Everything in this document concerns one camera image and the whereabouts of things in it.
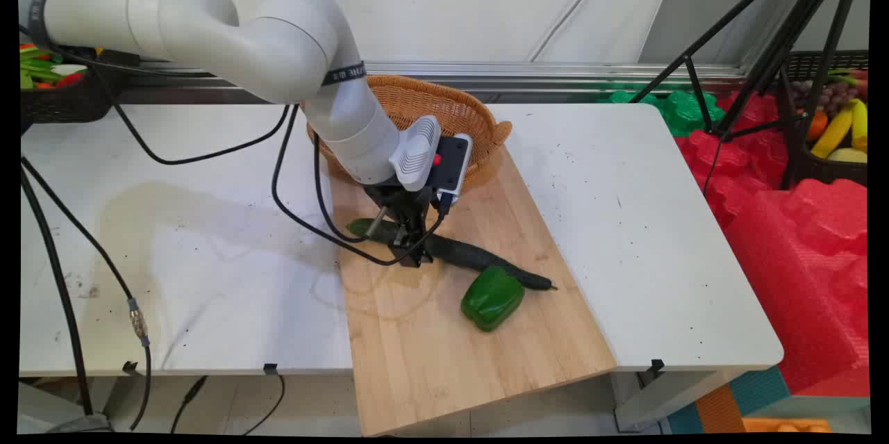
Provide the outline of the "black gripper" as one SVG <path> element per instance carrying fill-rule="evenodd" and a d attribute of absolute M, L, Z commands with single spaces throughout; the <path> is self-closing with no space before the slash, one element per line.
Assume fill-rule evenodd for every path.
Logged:
<path fill-rule="evenodd" d="M 397 263 L 412 269 L 432 263 L 434 257 L 429 251 L 429 238 L 447 216 L 447 195 L 439 197 L 438 190 L 429 186 L 410 191 L 394 182 L 365 186 L 364 191 L 380 209 L 366 229 L 365 236 L 372 238 L 380 234 L 384 219 L 390 218 L 396 223 L 390 242 Z M 427 227 L 426 214 L 431 207 L 438 211 L 438 220 Z"/>

